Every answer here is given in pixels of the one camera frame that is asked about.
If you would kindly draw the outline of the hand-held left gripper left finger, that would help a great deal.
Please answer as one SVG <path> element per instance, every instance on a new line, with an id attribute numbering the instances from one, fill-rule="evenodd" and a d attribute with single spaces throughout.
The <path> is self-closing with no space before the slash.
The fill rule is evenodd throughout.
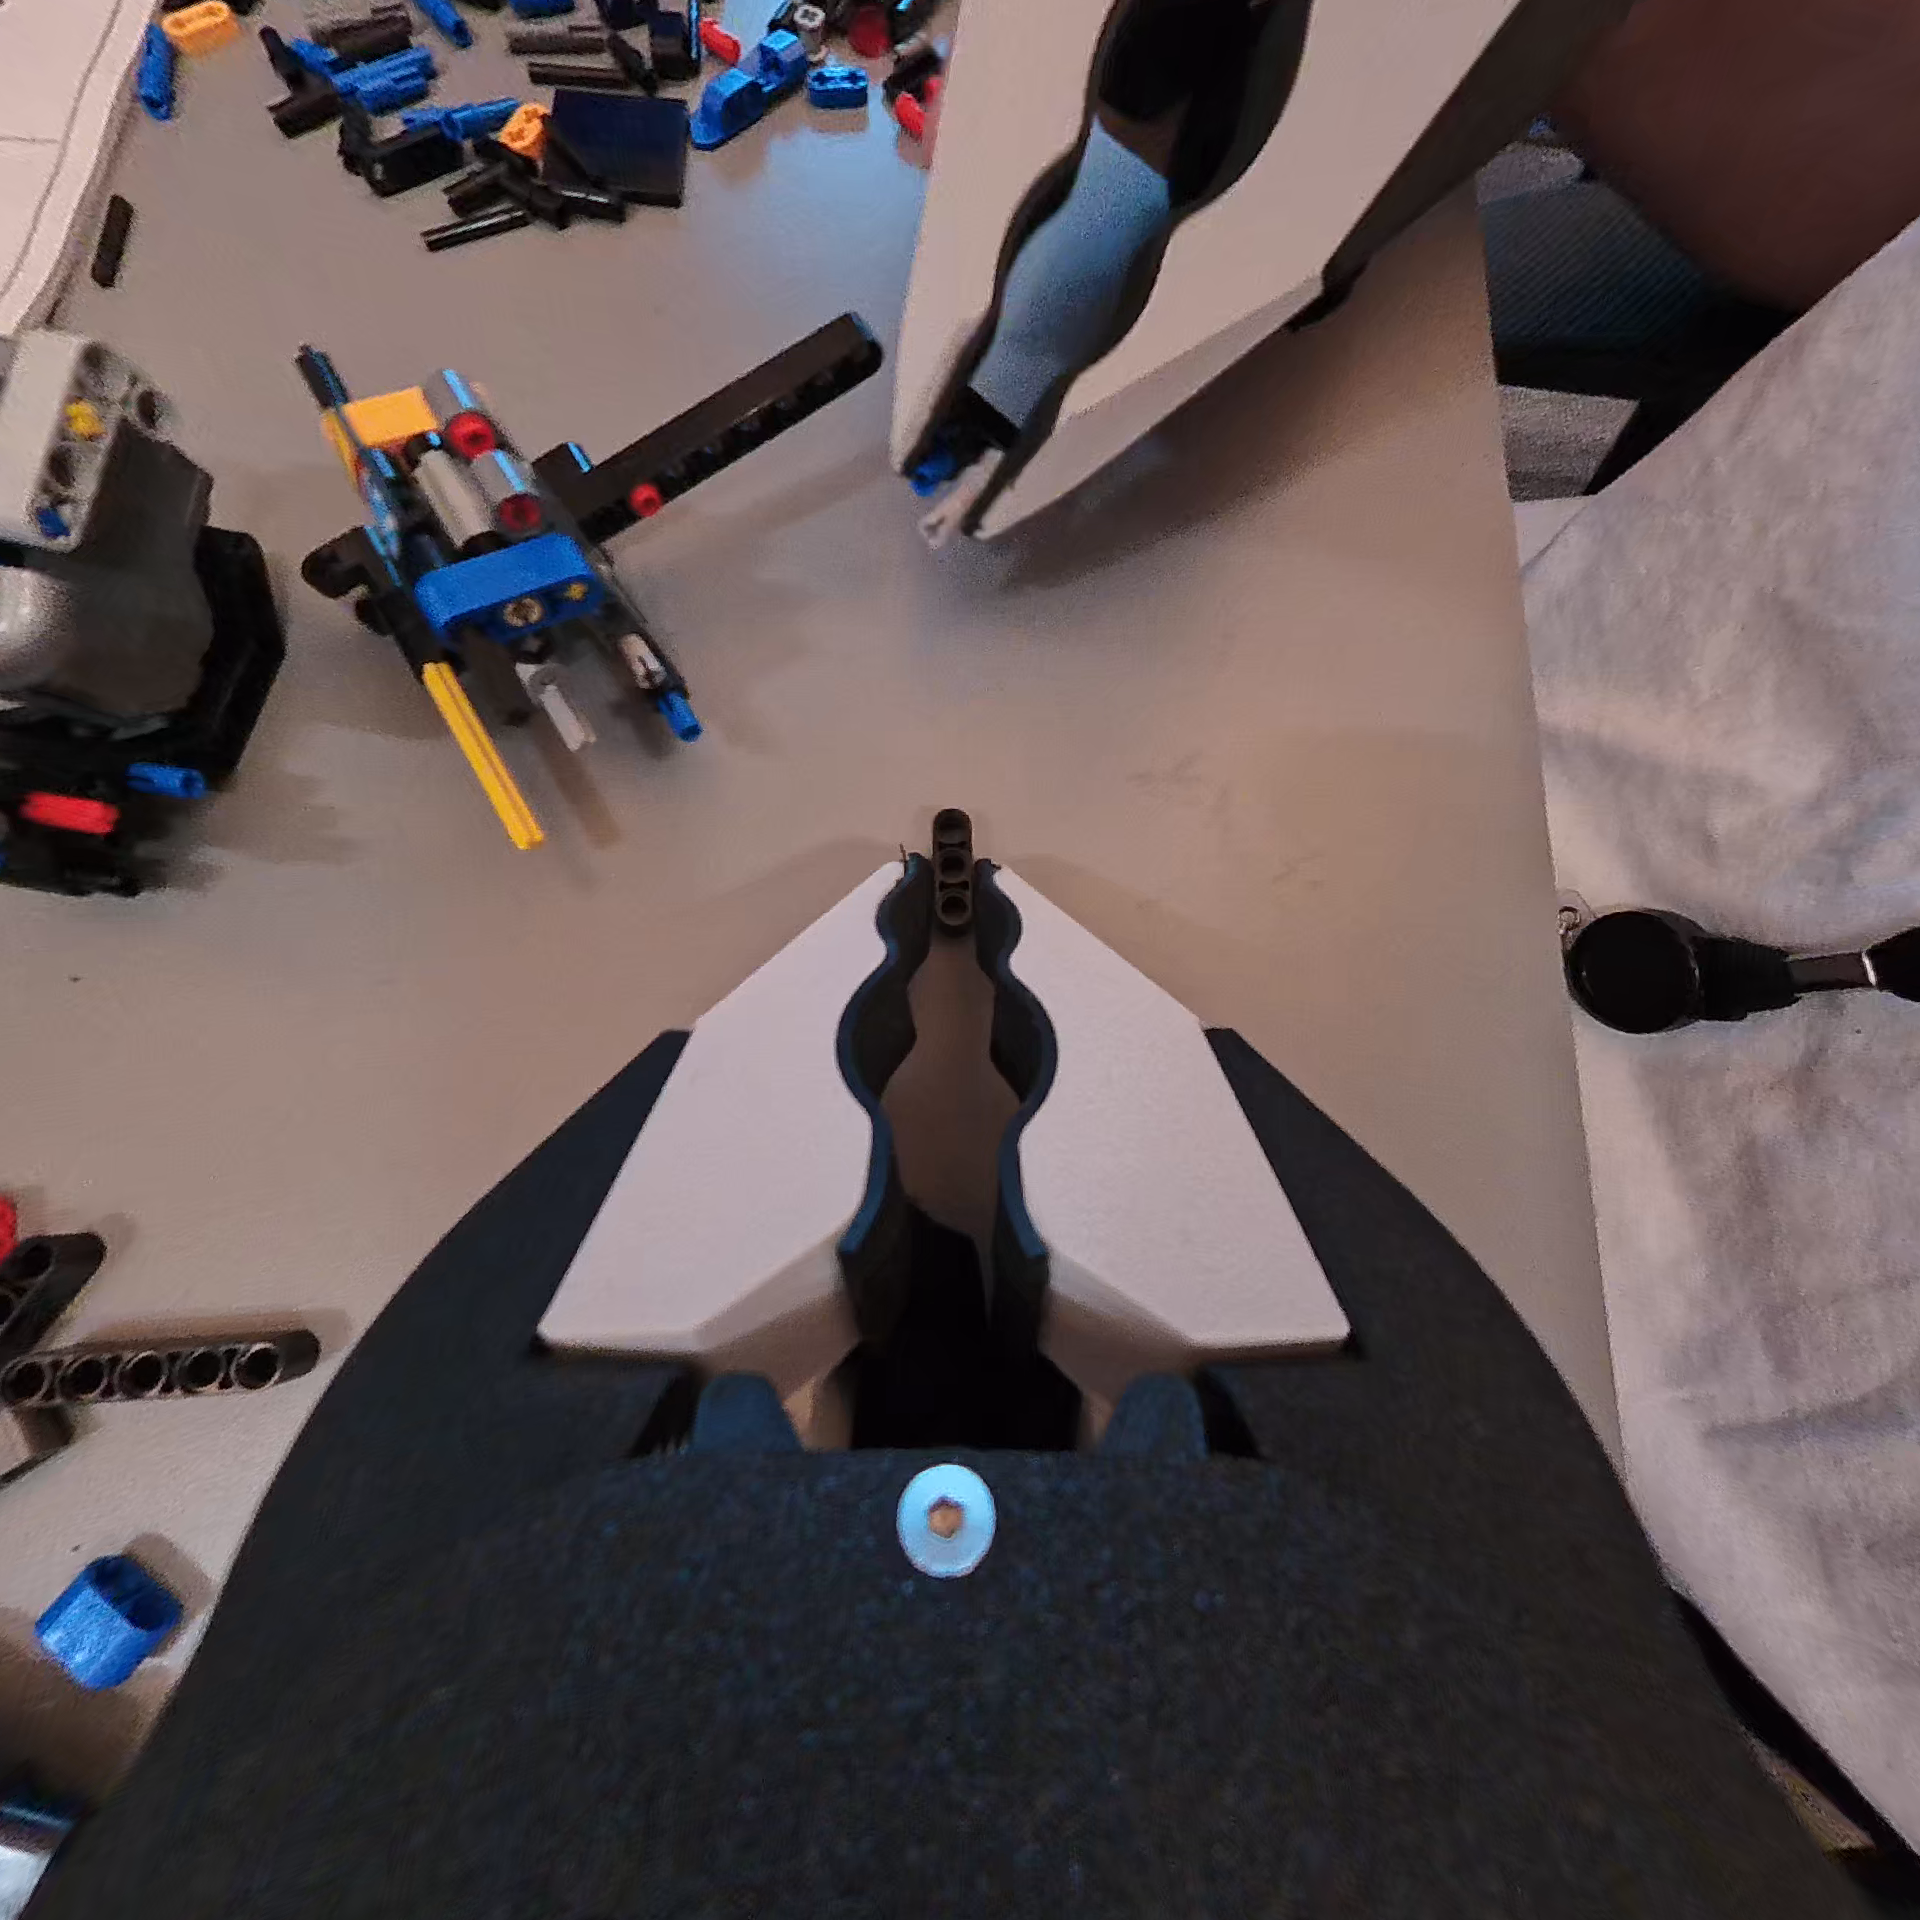
<path id="1" fill-rule="evenodd" d="M 536 1324 L 548 1351 L 760 1376 L 812 1421 L 857 1345 L 838 1240 L 873 1162 L 838 1028 L 886 960 L 881 908 L 928 880 L 881 863 L 697 1016 Z"/>

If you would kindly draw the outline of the blue hollow lego piece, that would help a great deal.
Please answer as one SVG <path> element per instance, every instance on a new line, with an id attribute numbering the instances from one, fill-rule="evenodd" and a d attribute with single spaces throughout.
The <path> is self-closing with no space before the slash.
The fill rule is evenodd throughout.
<path id="1" fill-rule="evenodd" d="M 182 1617 L 182 1600 L 119 1552 L 85 1564 L 41 1608 L 31 1637 L 77 1688 L 101 1694 L 124 1687 Z"/>

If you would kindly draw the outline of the black harness buckle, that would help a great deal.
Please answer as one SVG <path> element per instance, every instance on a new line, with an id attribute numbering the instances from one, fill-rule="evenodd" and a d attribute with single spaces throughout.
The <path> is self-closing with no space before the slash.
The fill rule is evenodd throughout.
<path id="1" fill-rule="evenodd" d="M 1590 1020 L 1652 1037 L 1694 1024 L 1738 1024 L 1828 994 L 1876 991 L 1917 1002 L 1917 927 L 1853 950 L 1797 953 L 1662 910 L 1614 910 L 1564 937 L 1564 974 Z"/>

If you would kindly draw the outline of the blue yellow lego subassembly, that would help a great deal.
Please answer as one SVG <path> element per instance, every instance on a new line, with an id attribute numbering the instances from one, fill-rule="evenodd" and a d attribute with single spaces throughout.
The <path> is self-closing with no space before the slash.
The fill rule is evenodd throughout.
<path id="1" fill-rule="evenodd" d="M 527 457 L 455 367 L 366 399 L 322 348 L 302 342 L 294 367 L 359 509 L 304 554 L 304 582 L 398 649 L 498 828 L 533 850 L 543 829 L 472 701 L 472 669 L 504 681 L 511 725 L 538 716 L 580 752 L 593 732 L 565 671 L 591 653 L 671 737 L 697 740 L 688 681 L 607 544 L 874 376 L 881 345 L 838 316 L 604 458 L 576 441 Z"/>

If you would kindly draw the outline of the large black grey lego chassis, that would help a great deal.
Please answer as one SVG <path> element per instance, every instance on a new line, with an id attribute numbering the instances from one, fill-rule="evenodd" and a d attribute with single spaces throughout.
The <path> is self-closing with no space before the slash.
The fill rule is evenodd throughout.
<path id="1" fill-rule="evenodd" d="M 207 519 L 173 406 L 108 342 L 2 341 L 2 882 L 152 884 L 150 848 L 223 788 L 285 657 L 250 535 Z"/>

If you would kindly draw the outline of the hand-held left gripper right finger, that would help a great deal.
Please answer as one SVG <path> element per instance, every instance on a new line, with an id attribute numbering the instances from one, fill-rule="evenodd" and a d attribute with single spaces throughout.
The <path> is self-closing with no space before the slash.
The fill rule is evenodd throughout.
<path id="1" fill-rule="evenodd" d="M 1207 1024 L 990 858 L 976 866 L 993 1146 L 991 1324 L 1103 1426 L 1146 1376 L 1340 1352 L 1350 1319 Z"/>

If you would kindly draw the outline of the white lego instruction booklet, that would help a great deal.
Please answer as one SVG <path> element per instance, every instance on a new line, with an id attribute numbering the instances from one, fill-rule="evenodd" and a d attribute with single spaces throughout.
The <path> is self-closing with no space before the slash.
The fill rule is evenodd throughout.
<path id="1" fill-rule="evenodd" d="M 2 4 L 2 330 L 47 322 L 105 208 L 156 1 Z"/>

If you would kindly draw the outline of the pile of loose lego pieces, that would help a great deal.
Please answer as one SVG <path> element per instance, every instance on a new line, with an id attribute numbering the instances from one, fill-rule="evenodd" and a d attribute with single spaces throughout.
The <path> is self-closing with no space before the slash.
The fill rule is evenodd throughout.
<path id="1" fill-rule="evenodd" d="M 292 142 L 334 140 L 375 201 L 424 190 L 445 253 L 538 225 L 623 224 L 678 208 L 688 159 L 802 103 L 817 124 L 877 117 L 920 144 L 944 88 L 946 4 L 302 4 L 302 26 L 249 26 L 258 4 L 157 4 L 135 101 L 173 113 L 184 56 L 254 36 Z"/>

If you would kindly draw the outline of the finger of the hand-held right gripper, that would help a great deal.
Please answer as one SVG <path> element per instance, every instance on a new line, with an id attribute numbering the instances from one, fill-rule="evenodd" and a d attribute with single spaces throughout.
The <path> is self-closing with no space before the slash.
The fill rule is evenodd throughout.
<path id="1" fill-rule="evenodd" d="M 1336 246 L 1359 233 L 1416 142 L 1519 16 L 1506 1 L 1269 4 L 1244 55 L 1200 29 L 1200 80 L 1225 103 L 1202 136 L 1225 136 L 1200 184 L 1167 208 L 1142 245 L 1088 356 L 1058 373 L 1028 423 L 933 497 L 929 544 L 993 538 L 1081 486 L 1284 322 L 1340 273 Z M 1097 88 L 1119 48 L 1126 6 L 1098 42 L 1077 172 L 1053 168 L 1015 225 L 1020 253 L 1000 278 L 991 337 L 970 352 L 968 382 L 937 429 L 961 420 L 974 376 L 1000 330 L 1017 261 L 1050 220 L 1097 119 Z"/>
<path id="2" fill-rule="evenodd" d="M 1077 172 L 1113 1 L 964 1 L 951 24 L 926 198 L 896 342 L 892 462 L 922 457 L 988 342 L 1017 221 L 1053 168 Z"/>

